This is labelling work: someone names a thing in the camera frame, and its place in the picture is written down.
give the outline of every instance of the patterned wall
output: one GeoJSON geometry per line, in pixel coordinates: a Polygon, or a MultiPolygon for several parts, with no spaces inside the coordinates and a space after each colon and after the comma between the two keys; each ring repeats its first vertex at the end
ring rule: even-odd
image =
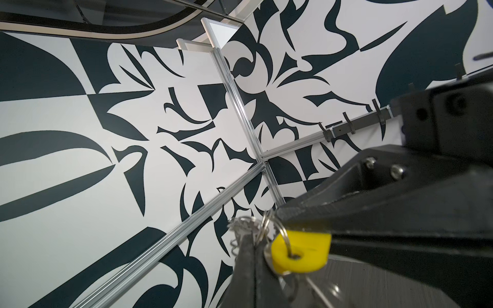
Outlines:
{"type": "MultiPolygon", "coordinates": [[[[222,52],[264,150],[355,118],[408,91],[493,65],[491,0],[264,0],[222,52]]],[[[358,151],[400,144],[395,119],[270,160],[285,198],[358,151]]]]}
{"type": "MultiPolygon", "coordinates": [[[[73,306],[255,162],[207,53],[0,33],[0,55],[0,307],[73,306]]],[[[157,290],[217,303],[226,218],[264,190],[164,258],[157,290]]]]}

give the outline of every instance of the yellow plastic object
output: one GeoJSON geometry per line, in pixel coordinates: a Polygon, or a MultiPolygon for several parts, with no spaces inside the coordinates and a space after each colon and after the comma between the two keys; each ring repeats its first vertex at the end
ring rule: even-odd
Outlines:
{"type": "Polygon", "coordinates": [[[287,231],[287,235],[293,255],[299,257],[288,257],[286,244],[279,234],[271,248],[273,266],[278,273],[310,273],[325,266],[332,240],[330,234],[287,231]]]}

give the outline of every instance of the metal screw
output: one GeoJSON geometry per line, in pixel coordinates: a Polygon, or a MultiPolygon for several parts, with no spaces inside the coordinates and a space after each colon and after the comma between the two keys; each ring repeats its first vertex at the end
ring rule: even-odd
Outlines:
{"type": "Polygon", "coordinates": [[[390,167],[390,176],[392,176],[394,180],[400,180],[405,171],[406,169],[401,165],[392,165],[392,167],[390,167]]]}
{"type": "Polygon", "coordinates": [[[367,157],[363,162],[368,169],[373,169],[375,167],[376,161],[377,160],[375,159],[375,157],[367,157]]]}

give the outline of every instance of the silver beam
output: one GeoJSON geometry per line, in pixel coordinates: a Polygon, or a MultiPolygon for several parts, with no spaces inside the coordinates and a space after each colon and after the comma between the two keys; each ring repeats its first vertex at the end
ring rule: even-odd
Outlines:
{"type": "MultiPolygon", "coordinates": [[[[383,120],[389,120],[393,118],[394,116],[397,116],[396,111],[392,113],[392,110],[390,109],[390,106],[385,106],[380,108],[380,116],[382,117],[383,120]]],[[[362,116],[359,116],[357,118],[354,118],[350,120],[352,123],[352,126],[356,130],[360,130],[362,128],[368,127],[373,124],[377,124],[380,122],[380,118],[378,116],[377,111],[372,111],[368,112],[366,114],[363,114],[362,116]]],[[[343,122],[341,124],[335,125],[331,128],[329,128],[330,135],[333,138],[337,138],[339,136],[345,135],[347,133],[351,132],[351,125],[348,122],[343,122]]],[[[267,161],[271,158],[280,156],[285,153],[292,152],[294,150],[298,150],[301,148],[304,148],[306,146],[325,141],[325,137],[323,135],[323,131],[308,135],[303,138],[299,138],[298,140],[286,143],[284,145],[278,146],[276,148],[270,149],[268,151],[265,151],[262,153],[262,159],[264,161],[267,161]]]]}
{"type": "Polygon", "coordinates": [[[180,244],[193,230],[209,216],[216,213],[243,187],[265,169],[264,163],[258,163],[238,180],[225,188],[206,205],[157,241],[153,246],[129,263],[110,280],[92,292],[73,308],[103,308],[111,304],[120,294],[125,292],[135,281],[147,273],[164,255],[180,244]]]}
{"type": "MultiPolygon", "coordinates": [[[[222,83],[226,88],[226,92],[229,95],[229,98],[231,100],[231,103],[233,104],[238,119],[240,120],[241,126],[247,137],[248,143],[250,144],[250,147],[253,150],[255,159],[259,163],[264,162],[264,160],[262,159],[262,152],[263,152],[262,145],[260,144],[260,141],[258,140],[257,135],[255,134],[255,129],[253,128],[253,125],[247,116],[247,113],[245,111],[245,106],[243,104],[243,99],[240,95],[240,91],[238,90],[236,82],[233,79],[231,72],[229,71],[228,65],[226,64],[226,60],[222,56],[221,50],[219,48],[214,48],[210,52],[210,54],[212,60],[214,61],[214,64],[216,65],[219,76],[221,76],[222,83]]],[[[274,173],[272,172],[272,169],[268,164],[266,164],[265,172],[263,173],[263,175],[267,183],[267,187],[269,187],[269,190],[271,192],[272,198],[276,203],[276,206],[277,207],[282,206],[285,203],[285,201],[284,198],[282,197],[276,178],[274,177],[274,173]]]]}
{"type": "Polygon", "coordinates": [[[238,19],[236,17],[231,17],[229,15],[226,15],[226,14],[221,14],[221,13],[218,13],[218,12],[215,12],[213,10],[211,10],[210,8],[207,8],[205,6],[201,6],[201,5],[198,5],[198,4],[195,4],[193,2],[187,2],[185,0],[164,0],[164,1],[167,1],[167,2],[170,2],[170,3],[174,3],[174,4],[181,4],[183,6],[187,6],[187,7],[192,7],[194,9],[197,9],[197,10],[201,10],[201,11],[204,11],[204,12],[207,12],[207,13],[210,13],[210,14],[213,14],[213,15],[216,15],[216,16],[219,16],[219,17],[222,17],[222,18],[226,18],[226,19],[229,19],[229,20],[232,20],[232,21],[236,21],[237,23],[240,23],[240,24],[243,24],[244,21],[241,20],[241,19],[238,19]]]}

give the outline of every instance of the curved light strip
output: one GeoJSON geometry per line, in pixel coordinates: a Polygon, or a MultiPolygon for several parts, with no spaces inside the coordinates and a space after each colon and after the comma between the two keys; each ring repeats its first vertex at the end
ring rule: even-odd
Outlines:
{"type": "MultiPolygon", "coordinates": [[[[202,6],[208,7],[214,0],[207,0],[202,6]]],[[[161,34],[163,32],[169,31],[176,27],[183,25],[184,23],[192,20],[194,17],[202,13],[201,10],[197,9],[194,12],[190,13],[186,17],[180,19],[179,21],[167,25],[162,28],[138,32],[138,33],[101,33],[101,32],[90,32],[90,31],[82,31],[82,30],[71,30],[71,29],[61,29],[61,28],[52,28],[47,26],[35,26],[35,25],[27,25],[27,24],[17,24],[10,22],[0,22],[0,30],[2,31],[15,31],[15,32],[29,32],[36,34],[49,34],[49,35],[61,35],[61,36],[74,36],[74,37],[86,37],[86,38],[98,38],[98,39],[132,39],[132,38],[141,38],[152,36],[156,34],[161,34]]]]}

